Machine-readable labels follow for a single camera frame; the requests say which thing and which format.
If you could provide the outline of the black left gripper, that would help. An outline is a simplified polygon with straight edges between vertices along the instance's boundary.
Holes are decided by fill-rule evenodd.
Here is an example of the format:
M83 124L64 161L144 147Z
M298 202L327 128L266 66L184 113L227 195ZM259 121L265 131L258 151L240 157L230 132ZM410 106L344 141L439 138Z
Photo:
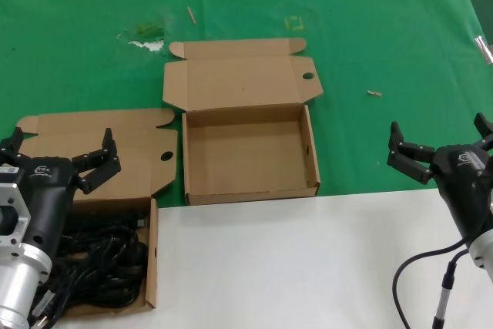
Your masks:
M1 164L15 164L15 175L22 200L29 212L18 243L38 248L50 259L56 255L66 217L74 202L77 187L85 194L114 177L121 165L112 130L106 128L102 148L69 158L58 156L28 157L19 152L24 140L16 126L8 138L1 140Z

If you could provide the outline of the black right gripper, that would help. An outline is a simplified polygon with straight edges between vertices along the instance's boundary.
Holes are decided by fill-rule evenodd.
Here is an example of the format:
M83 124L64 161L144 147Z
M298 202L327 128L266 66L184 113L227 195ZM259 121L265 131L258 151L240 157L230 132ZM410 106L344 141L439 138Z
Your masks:
M450 145L435 150L409 143L392 122L387 165L426 185L432 178L446 202L466 246L492 229L492 170L487 167L493 147L493 126L478 112L474 125L481 139L473 145Z

